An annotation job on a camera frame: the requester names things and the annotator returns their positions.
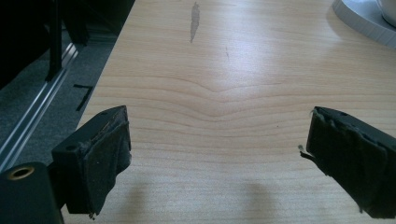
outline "white cup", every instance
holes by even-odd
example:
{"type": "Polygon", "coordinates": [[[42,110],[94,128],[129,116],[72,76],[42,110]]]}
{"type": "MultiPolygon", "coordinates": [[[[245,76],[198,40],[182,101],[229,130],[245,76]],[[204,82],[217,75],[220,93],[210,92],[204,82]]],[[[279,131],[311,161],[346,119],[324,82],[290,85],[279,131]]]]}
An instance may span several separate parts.
{"type": "Polygon", "coordinates": [[[376,0],[384,19],[396,27],[396,0],[376,0]]]}

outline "light wooden surface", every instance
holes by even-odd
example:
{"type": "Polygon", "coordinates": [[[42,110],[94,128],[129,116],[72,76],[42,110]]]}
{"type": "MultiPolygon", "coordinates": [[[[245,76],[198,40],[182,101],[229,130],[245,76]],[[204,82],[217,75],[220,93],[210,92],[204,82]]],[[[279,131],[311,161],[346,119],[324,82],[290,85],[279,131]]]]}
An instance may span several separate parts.
{"type": "Polygon", "coordinates": [[[302,159],[315,105],[396,136],[396,50],[332,0],[136,0],[82,117],[127,105],[132,165],[66,223],[394,223],[302,159]]]}

